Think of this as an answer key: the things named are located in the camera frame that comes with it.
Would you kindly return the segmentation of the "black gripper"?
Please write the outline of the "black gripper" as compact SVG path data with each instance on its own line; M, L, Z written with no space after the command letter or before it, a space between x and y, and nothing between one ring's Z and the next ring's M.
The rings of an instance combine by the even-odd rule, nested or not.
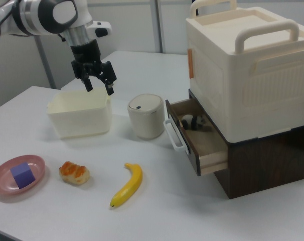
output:
M113 83L116 80L114 69L109 61L101 63L100 50L97 41L90 41L83 45L71 46L75 60L71 62L74 75L85 85L87 92L93 87L89 79L89 73L86 64L91 64L95 69L99 69L97 78L104 84L109 96L114 93Z

